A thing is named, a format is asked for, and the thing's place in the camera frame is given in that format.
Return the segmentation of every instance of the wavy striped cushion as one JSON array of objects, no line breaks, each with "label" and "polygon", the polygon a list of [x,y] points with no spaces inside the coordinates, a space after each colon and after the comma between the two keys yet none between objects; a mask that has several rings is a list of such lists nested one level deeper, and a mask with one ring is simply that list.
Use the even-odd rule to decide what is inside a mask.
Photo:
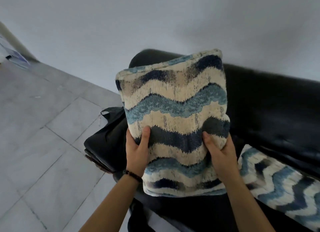
[{"label": "wavy striped cushion", "polygon": [[320,182],[245,145],[238,161],[251,193],[270,208],[320,230]]},{"label": "wavy striped cushion", "polygon": [[150,160],[142,177],[145,193],[225,193],[202,143],[206,131],[221,149],[229,132],[221,51],[125,69],[117,74],[116,84],[136,143],[142,129],[151,127]]}]

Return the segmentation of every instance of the tiled floor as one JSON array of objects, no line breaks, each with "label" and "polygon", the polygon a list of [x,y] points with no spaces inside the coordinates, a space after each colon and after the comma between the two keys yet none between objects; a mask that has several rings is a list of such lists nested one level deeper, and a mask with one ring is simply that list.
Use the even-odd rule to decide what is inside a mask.
[{"label": "tiled floor", "polygon": [[[83,142],[106,125],[102,109],[121,105],[118,94],[45,64],[0,65],[0,232],[81,228],[115,184],[84,157]],[[178,231],[151,219],[156,231]]]}]

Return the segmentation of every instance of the zigzag patterned cushion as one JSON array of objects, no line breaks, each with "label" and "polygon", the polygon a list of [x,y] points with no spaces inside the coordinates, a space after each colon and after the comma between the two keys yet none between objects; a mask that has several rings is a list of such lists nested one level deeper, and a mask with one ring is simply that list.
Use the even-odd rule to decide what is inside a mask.
[{"label": "zigzag patterned cushion", "polygon": [[270,208],[320,231],[320,182],[245,145],[238,161],[251,193]]},{"label": "zigzag patterned cushion", "polygon": [[221,149],[229,133],[221,51],[125,69],[116,76],[130,132],[137,144],[149,125],[150,160],[142,177],[146,194],[186,197],[225,193],[202,131]]}]

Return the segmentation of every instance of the right hand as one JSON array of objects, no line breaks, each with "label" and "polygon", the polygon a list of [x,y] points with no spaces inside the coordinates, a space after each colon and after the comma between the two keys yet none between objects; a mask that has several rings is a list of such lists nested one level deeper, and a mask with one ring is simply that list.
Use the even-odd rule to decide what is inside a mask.
[{"label": "right hand", "polygon": [[212,137],[207,132],[203,132],[202,137],[204,144],[211,154],[212,164],[219,180],[222,181],[225,186],[241,181],[237,156],[230,134],[222,150],[219,150],[215,146]]}]

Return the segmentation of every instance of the bracelet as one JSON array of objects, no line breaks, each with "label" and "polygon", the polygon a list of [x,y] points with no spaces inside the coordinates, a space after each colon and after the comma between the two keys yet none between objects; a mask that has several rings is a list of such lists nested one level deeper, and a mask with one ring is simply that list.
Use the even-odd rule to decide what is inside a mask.
[{"label": "bracelet", "polygon": [[138,182],[142,182],[142,178],[139,177],[138,175],[134,174],[134,173],[131,172],[131,171],[126,170],[126,171],[125,171],[125,174],[133,177],[133,178],[136,179]]}]

